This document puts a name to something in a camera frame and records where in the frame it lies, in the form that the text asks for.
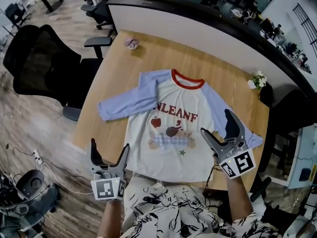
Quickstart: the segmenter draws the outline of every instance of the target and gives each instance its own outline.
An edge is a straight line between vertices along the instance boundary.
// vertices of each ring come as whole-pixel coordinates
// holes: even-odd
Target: wooden floor
[[[83,3],[83,0],[64,0],[58,10],[46,15],[45,6],[39,1],[30,8],[32,16],[27,24],[49,24],[72,50],[84,58],[95,58],[94,49],[85,48],[84,42],[90,37],[106,36],[108,30],[106,27],[105,30],[96,29],[95,21],[80,10]],[[9,174],[24,174],[35,168],[33,157],[18,151],[13,153],[11,145],[6,150],[6,144],[10,143],[28,153],[38,149],[40,155],[56,165],[90,179],[90,174],[83,167],[83,151],[71,143],[76,123],[62,116],[62,106],[54,99],[15,94],[12,88],[13,77],[2,65],[3,56],[1,53],[0,169]],[[91,192],[89,182],[71,178],[66,172],[52,165],[50,167],[70,189]],[[44,167],[44,174],[51,182],[56,182],[47,167]],[[74,194],[63,187],[60,190],[62,200],[57,211],[45,215],[45,234],[48,237],[95,237],[105,203],[96,202],[93,195]]]

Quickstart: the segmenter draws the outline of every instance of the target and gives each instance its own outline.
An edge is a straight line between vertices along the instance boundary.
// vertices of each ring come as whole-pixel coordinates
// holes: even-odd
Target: apple graphic
[[[151,124],[154,128],[160,127],[160,124],[161,124],[160,118],[155,117],[155,119],[151,120]]]

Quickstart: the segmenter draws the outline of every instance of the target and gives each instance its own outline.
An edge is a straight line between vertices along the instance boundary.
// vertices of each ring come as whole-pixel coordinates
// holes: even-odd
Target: cable
[[[40,194],[38,194],[37,196],[35,196],[34,198],[32,198],[29,202],[32,202],[32,201],[34,201],[37,197],[39,197],[40,195],[42,195],[43,194],[43,192],[47,189],[47,188],[49,188],[50,187],[50,185],[47,185],[46,184],[46,187],[40,192]]]
[[[284,233],[283,233],[283,230],[284,230],[284,228],[285,228],[288,224],[290,224],[291,222],[294,223],[294,222],[297,221],[297,220],[306,222],[306,220],[302,220],[302,219],[295,219],[294,221],[287,222],[287,223],[283,226],[283,228],[282,228],[282,230],[281,230],[281,234],[284,234]]]
[[[25,153],[25,152],[20,151],[19,148],[17,148],[16,146],[13,146],[11,143],[6,144],[5,148],[8,149],[9,145],[12,146],[13,153],[14,153],[14,149],[16,149],[20,153],[23,153],[23,154],[28,155],[28,156],[33,156],[33,154],[29,154],[29,153]]]
[[[312,169],[313,164],[314,164],[314,161],[313,161],[313,159],[312,159],[312,158],[309,158],[309,159],[308,159],[308,158],[298,158],[298,157],[297,157],[297,156],[295,156],[295,155],[294,155],[294,157],[295,157],[295,158],[297,158],[297,159],[299,159],[299,160],[312,161],[312,165],[311,165],[311,168],[310,168],[310,169]]]
[[[41,226],[40,226],[40,229],[41,229],[42,226],[44,225],[44,222],[45,222],[45,216],[44,216],[44,214],[41,213],[41,212],[34,212],[34,215],[35,215],[36,213],[40,213],[40,214],[43,216],[43,222],[41,223]]]
[[[74,174],[72,174],[70,171],[68,171],[67,169],[64,169],[64,168],[61,168],[61,167],[56,166],[50,159],[48,159],[48,158],[46,158],[46,157],[41,157],[41,158],[44,159],[44,160],[47,160],[50,164],[52,164],[52,165],[53,165],[54,167],[56,167],[57,169],[60,169],[60,170],[63,170],[63,171],[65,171],[65,172],[67,172],[69,175],[71,175],[71,176],[74,177],[74,178],[80,177],[80,178],[82,178],[82,179],[84,179],[84,180],[90,182],[89,179],[87,179],[87,178],[85,178],[85,177],[83,177],[83,176],[74,175]]]
[[[46,179],[48,181],[49,185],[51,185],[49,179],[47,179],[46,177],[44,177],[44,179]]]
[[[208,205],[208,206],[206,206],[206,208],[210,208],[210,207],[218,208],[219,206],[217,206],[217,205]]]
[[[70,192],[73,192],[73,193],[76,193],[76,194],[81,194],[81,195],[91,195],[91,194],[94,194],[93,192],[91,192],[91,193],[81,193],[81,192],[76,192],[76,191],[71,190],[70,188],[66,187],[64,184],[62,184],[62,183],[60,182],[60,180],[57,178],[57,176],[55,175],[55,173],[54,173],[53,170],[49,167],[48,164],[43,163],[43,166],[44,166],[44,165],[46,165],[46,166],[49,168],[49,170],[52,172],[52,174],[54,175],[55,179],[60,183],[60,185],[62,185],[64,188],[68,189]]]
[[[6,149],[8,149],[9,145],[11,145],[11,146],[13,147],[13,150],[16,149],[18,152],[23,153],[23,154],[25,154],[25,155],[28,155],[28,156],[33,156],[33,155],[34,155],[34,154],[29,154],[29,153],[25,153],[25,152],[20,151],[19,148],[13,146],[11,143],[8,143],[8,144],[6,145]],[[60,170],[63,170],[63,171],[65,171],[65,172],[67,172],[67,173],[68,173],[70,176],[72,176],[73,178],[79,177],[79,178],[82,178],[82,179],[84,179],[84,180],[90,182],[89,179],[87,179],[87,178],[85,178],[85,177],[83,177],[83,176],[74,175],[74,174],[72,174],[70,171],[68,171],[67,169],[64,169],[64,168],[61,168],[61,167],[55,165],[50,159],[48,159],[48,158],[46,158],[46,157],[42,157],[42,156],[41,156],[41,159],[47,160],[47,161],[48,161],[49,163],[51,163],[54,167],[56,167],[57,169],[60,169]]]
[[[18,175],[23,176],[22,174],[18,173],[18,174],[16,174],[16,175],[14,175],[14,177],[13,177],[12,179],[14,180],[14,178],[15,178],[16,176],[18,176]]]
[[[208,182],[209,182],[210,177],[211,177],[211,175],[212,175],[213,169],[216,169],[217,171],[221,171],[221,172],[222,172],[222,170],[215,168],[216,166],[219,166],[219,165],[214,165],[214,166],[212,167],[211,171],[210,171],[210,174],[209,174],[209,176],[208,176],[208,179],[207,179],[207,182],[206,182],[206,186],[205,186],[205,191],[204,191],[205,193],[206,193],[206,190],[209,188],[209,187],[208,187]]]

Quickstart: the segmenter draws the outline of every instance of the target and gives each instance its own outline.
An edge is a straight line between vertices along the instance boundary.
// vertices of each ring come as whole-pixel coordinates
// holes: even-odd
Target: black and white patterned fabric
[[[273,226],[255,213],[232,226],[205,208],[203,195],[186,185],[163,186],[133,177],[124,195],[122,238],[275,238]]]

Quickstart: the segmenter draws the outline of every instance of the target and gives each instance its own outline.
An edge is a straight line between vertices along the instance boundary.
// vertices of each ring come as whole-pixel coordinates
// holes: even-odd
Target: small flower vase
[[[252,75],[252,79],[248,81],[250,89],[262,89],[266,86],[267,77],[258,70],[255,74]]]

